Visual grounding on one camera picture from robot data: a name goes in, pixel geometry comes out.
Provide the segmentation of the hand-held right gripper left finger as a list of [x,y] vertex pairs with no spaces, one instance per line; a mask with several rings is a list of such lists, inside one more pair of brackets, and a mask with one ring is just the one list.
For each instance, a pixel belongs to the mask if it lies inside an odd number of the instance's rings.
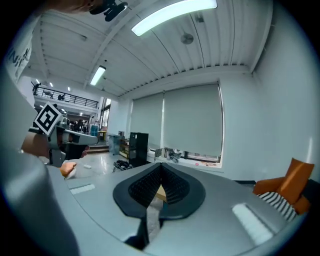
[[56,251],[133,251],[125,242],[140,231],[140,219],[126,216],[113,198],[121,181],[141,173],[152,163],[128,171],[65,180],[48,167],[53,202],[61,215],[51,244]]

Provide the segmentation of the person's left hand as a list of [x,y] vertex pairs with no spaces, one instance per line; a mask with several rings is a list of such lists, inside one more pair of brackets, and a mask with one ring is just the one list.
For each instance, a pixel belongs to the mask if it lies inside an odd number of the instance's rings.
[[69,179],[75,175],[76,166],[77,166],[76,162],[65,162],[61,165],[59,170],[65,179]]

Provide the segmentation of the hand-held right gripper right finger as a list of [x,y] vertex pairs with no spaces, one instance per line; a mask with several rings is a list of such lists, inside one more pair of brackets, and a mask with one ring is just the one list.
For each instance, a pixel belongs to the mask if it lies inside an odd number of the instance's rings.
[[144,249],[153,256],[274,256],[300,227],[287,222],[251,190],[219,175],[178,164],[171,167],[199,180],[206,192],[197,211],[164,221]]

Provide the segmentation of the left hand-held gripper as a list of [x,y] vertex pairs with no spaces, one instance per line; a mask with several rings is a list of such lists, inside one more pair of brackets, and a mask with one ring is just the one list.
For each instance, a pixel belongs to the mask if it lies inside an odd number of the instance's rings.
[[68,130],[67,119],[50,102],[47,102],[39,111],[28,131],[44,136],[47,144],[48,164],[57,168],[61,167],[66,159],[67,144],[90,146],[96,145],[99,141],[96,136]]

